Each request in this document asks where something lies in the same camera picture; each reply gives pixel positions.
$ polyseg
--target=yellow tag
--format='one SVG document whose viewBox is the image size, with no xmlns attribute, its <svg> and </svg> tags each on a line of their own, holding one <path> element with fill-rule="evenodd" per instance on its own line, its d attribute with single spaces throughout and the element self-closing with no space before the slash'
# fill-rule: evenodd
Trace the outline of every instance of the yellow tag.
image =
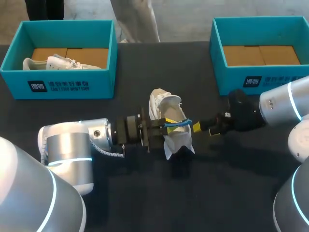
<svg viewBox="0 0 309 232">
<path fill-rule="evenodd" d="M 165 121 L 166 121 L 166 122 L 171 122 L 171 123 L 176 122 L 176 121 L 174 121 L 174 120 L 172 120 L 172 119 L 169 119 L 169 118 L 167 118 L 167 117 L 165 118 Z"/>
<path fill-rule="evenodd" d="M 178 127 L 167 127 L 168 129 L 168 134 L 176 130 Z"/>
<path fill-rule="evenodd" d="M 200 131 L 202 131 L 202 130 L 201 130 L 201 125 L 198 121 L 196 124 L 193 125 L 193 132 L 196 133 L 196 132 L 200 132 Z"/>
<path fill-rule="evenodd" d="M 175 123 L 176 121 L 169 119 L 169 118 L 165 118 L 165 121 L 170 122 L 170 123 Z M 167 127 L 168 129 L 168 134 L 173 132 L 174 130 L 176 130 L 178 127 Z"/>
</svg>

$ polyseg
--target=shoelace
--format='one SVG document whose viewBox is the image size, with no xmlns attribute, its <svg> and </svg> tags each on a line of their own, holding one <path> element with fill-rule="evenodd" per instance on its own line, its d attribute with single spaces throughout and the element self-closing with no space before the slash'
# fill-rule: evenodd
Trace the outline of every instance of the shoelace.
<svg viewBox="0 0 309 232">
<path fill-rule="evenodd" d="M 155 98 L 155 105 L 158 108 L 160 103 L 162 102 L 162 100 L 166 97 L 171 95 L 171 93 L 167 92 L 167 93 L 163 93 L 163 94 L 159 94 L 156 98 Z"/>
<path fill-rule="evenodd" d="M 75 66 L 77 69 L 83 69 L 83 65 L 80 62 L 76 62 L 74 59 L 66 58 L 70 64 L 66 67 L 66 69 L 72 68 L 72 66 Z"/>
</svg>

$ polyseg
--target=person's leg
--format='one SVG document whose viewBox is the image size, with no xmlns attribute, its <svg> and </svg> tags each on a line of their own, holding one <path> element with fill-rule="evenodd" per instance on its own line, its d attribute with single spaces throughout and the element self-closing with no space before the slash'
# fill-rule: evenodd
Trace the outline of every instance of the person's leg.
<svg viewBox="0 0 309 232">
<path fill-rule="evenodd" d="M 47 17 L 49 20 L 63 20 L 63 0 L 46 0 Z"/>
<path fill-rule="evenodd" d="M 151 0 L 111 0 L 111 3 L 129 42 L 160 42 Z"/>
<path fill-rule="evenodd" d="M 45 0 L 25 0 L 29 20 L 48 20 Z"/>
</svg>

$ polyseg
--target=logo on box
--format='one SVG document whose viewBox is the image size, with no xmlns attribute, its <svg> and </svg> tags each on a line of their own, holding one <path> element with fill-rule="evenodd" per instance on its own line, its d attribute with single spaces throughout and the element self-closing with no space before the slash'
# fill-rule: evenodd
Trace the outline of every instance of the logo on box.
<svg viewBox="0 0 309 232">
<path fill-rule="evenodd" d="M 32 92 L 47 92 L 44 81 L 28 81 Z"/>
<path fill-rule="evenodd" d="M 247 76 L 243 87 L 258 87 L 261 82 L 262 76 Z"/>
</svg>

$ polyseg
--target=white pants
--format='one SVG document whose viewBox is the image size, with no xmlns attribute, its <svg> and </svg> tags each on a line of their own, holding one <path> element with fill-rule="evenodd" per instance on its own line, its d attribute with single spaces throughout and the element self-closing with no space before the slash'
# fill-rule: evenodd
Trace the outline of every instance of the white pants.
<svg viewBox="0 0 309 232">
<path fill-rule="evenodd" d="M 111 0 L 111 3 L 128 42 L 160 42 L 151 0 Z"/>
</svg>

